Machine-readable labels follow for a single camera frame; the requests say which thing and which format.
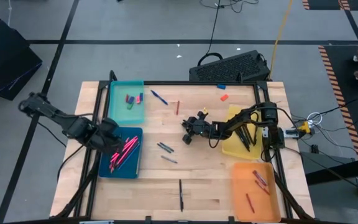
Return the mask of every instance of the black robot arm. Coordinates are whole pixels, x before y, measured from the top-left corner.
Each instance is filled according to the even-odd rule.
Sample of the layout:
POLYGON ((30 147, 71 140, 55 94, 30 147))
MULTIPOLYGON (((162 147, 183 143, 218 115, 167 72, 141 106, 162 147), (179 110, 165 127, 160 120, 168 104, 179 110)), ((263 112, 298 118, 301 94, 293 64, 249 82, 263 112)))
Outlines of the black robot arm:
POLYGON ((243 109, 226 122, 213 121, 209 124, 204 120, 207 115, 208 113, 204 114, 202 111, 199 111, 197 114, 198 118, 189 117, 187 121, 183 120, 182 126, 187 132, 183 137, 183 141, 186 144, 190 144, 191 137, 194 135, 200 135, 208 139, 225 140, 242 125, 252 123, 258 127, 265 128, 264 132, 266 134, 264 134, 264 138, 266 144, 276 148, 285 147, 283 131, 277 127, 278 114, 275 103, 265 102, 243 109), (260 111, 261 121, 251 119, 252 114, 256 110, 260 111))
POLYGON ((28 99, 20 102, 19 110, 30 117, 37 113, 51 119, 62 127, 65 136, 76 139, 85 147, 107 154, 121 152, 123 148, 120 137, 113 134, 119 127, 115 121, 104 118, 98 125, 83 116, 66 114, 52 106, 41 93, 30 93, 28 99))

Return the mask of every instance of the orange block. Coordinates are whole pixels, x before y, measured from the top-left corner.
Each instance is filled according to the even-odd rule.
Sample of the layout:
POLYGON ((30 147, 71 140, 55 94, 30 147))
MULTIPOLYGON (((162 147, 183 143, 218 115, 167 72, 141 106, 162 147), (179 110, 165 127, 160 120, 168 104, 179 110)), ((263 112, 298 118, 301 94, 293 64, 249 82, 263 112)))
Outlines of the orange block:
POLYGON ((223 95, 222 97, 221 97, 221 101, 225 101, 225 100, 227 100, 229 98, 229 96, 227 95, 227 94, 225 94, 225 95, 223 95))

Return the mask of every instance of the yellow tray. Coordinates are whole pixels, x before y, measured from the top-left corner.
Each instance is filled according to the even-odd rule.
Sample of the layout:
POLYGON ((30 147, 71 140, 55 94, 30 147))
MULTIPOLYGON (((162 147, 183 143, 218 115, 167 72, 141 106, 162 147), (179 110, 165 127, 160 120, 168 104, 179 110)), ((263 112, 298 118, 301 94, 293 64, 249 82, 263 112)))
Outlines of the yellow tray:
MULTIPOLYGON (((241 109, 243 108, 236 105, 230 105, 227 113, 227 120, 231 119, 232 117, 234 117, 234 115, 238 114, 241 109)), ((253 114, 251 118, 253 120, 256 120, 257 115, 253 114)), ((247 124, 247 127, 251 136, 254 137, 255 125, 247 124)), ((259 159, 260 153, 262 152, 262 128, 258 128, 256 138, 257 138, 256 145, 253 146, 251 144, 249 146, 249 151, 248 151, 247 148, 241 142, 240 137, 235 132, 233 132, 233 134, 229 139, 223 141, 222 152, 227 155, 236 156, 243 159, 250 159, 250 160, 259 159)))

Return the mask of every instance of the wooden tabletop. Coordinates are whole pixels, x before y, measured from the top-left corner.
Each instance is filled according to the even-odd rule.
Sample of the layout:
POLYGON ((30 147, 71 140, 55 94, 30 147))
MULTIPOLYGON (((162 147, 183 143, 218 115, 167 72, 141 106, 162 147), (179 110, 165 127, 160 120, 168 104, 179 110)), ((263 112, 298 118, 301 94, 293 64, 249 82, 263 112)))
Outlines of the wooden tabletop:
MULTIPOLYGON (((92 113, 96 101, 98 82, 83 82, 76 114, 92 113)), ((225 121, 230 104, 248 108, 255 104, 251 86, 227 86, 220 90, 216 86, 155 85, 145 87, 145 123, 138 125, 144 131, 142 160, 138 179, 98 178, 93 219, 105 220, 144 220, 151 215, 153 220, 200 220, 227 221, 234 216, 231 194, 231 169, 234 163, 247 161, 227 156, 221 152, 221 143, 216 149, 208 146, 205 138, 195 137, 188 146, 181 139, 185 130, 180 125, 183 119, 196 116, 204 107, 209 115, 206 121, 225 121), (163 104, 152 96, 155 90, 169 103, 163 104), (220 97, 228 94, 222 102, 220 97), (180 100, 179 115, 175 115, 176 102, 180 100), (173 164, 161 159, 164 151, 156 143, 164 142, 174 148, 169 157, 178 161, 173 164), (185 209, 180 211, 178 180, 183 183, 185 209)), ((281 82, 269 82, 270 101, 288 114, 287 96, 281 82)), ((103 110, 106 92, 102 97, 103 110)), ((283 112, 278 112, 279 126, 290 128, 291 122, 283 112)), ((298 150, 294 139, 286 139, 287 147, 298 150)), ((80 145, 69 140, 65 158, 80 145)), ((281 150, 287 186, 296 201, 306 213, 314 216, 313 207, 306 183, 301 157, 286 149, 281 150)), ((56 215, 71 199, 78 188, 85 150, 78 153, 62 169, 57 184, 50 214, 56 215)), ((277 188, 280 213, 285 217, 281 191, 277 188)), ((85 214, 88 191, 84 194, 81 214, 85 214)))

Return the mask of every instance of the black mat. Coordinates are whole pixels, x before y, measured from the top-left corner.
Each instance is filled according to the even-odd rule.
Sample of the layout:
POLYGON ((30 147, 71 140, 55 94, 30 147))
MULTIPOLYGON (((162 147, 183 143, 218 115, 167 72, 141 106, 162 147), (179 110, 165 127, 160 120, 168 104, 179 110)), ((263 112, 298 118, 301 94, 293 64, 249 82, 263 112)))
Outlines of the black mat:
MULTIPOLYGON (((358 11, 358 0, 347 0, 352 11, 358 11)), ((340 10, 338 0, 308 0, 309 10, 340 10)))
MULTIPOLYGON (((343 98, 346 102, 358 98, 358 81, 354 72, 358 70, 358 63, 352 61, 358 46, 324 46, 331 62, 343 98)), ((347 105, 353 122, 358 121, 358 101, 347 105)), ((358 135, 358 122, 355 125, 358 135)))

